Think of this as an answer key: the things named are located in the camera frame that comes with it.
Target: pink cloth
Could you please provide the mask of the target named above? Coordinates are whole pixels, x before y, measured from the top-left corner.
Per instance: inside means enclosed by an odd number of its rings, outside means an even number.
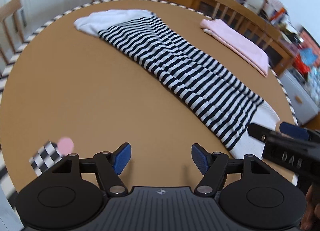
[[[200,27],[222,44],[237,53],[263,76],[268,76],[269,59],[267,54],[252,41],[229,27],[224,21],[203,19]]]

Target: striped cloth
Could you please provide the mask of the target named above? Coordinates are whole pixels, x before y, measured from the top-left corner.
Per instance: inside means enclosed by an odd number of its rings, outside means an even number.
[[[98,34],[182,99],[229,151],[264,102],[156,15],[123,22]]]
[[[153,73],[182,99],[236,159],[261,158],[264,144],[249,136],[250,122],[275,129],[280,120],[261,97],[230,71],[172,31],[148,10],[108,10],[74,22]]]

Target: pink circle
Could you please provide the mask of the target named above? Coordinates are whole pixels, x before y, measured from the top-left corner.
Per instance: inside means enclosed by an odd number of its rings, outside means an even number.
[[[62,137],[57,143],[59,152],[66,156],[73,152],[74,144],[71,138],[69,137]]]

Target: metal screw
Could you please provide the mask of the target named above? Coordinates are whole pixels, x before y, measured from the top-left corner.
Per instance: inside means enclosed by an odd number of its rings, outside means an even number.
[[[112,192],[113,194],[121,194],[125,192],[125,188],[119,185],[116,186],[112,186],[110,189],[110,192]]]
[[[208,194],[213,191],[213,189],[210,186],[199,186],[197,188],[197,191],[200,192],[201,194]]]

